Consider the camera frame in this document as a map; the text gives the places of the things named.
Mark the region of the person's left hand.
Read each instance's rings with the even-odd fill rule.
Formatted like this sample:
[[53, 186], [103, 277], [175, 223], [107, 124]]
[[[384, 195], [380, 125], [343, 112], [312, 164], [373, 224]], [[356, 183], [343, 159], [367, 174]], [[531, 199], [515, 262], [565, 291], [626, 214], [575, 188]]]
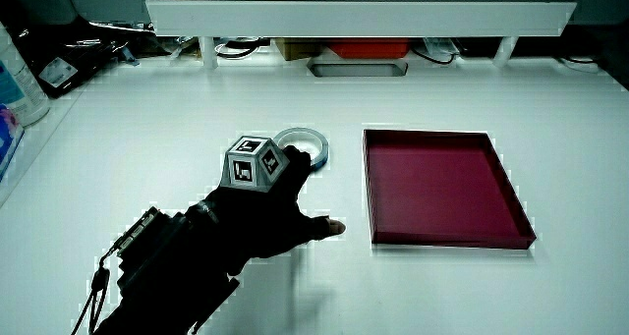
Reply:
[[338, 220], [301, 212], [298, 194], [311, 172], [310, 155], [293, 145], [240, 138], [230, 147], [219, 187], [207, 196], [223, 229], [220, 245], [229, 275], [240, 274], [251, 258], [345, 232]]

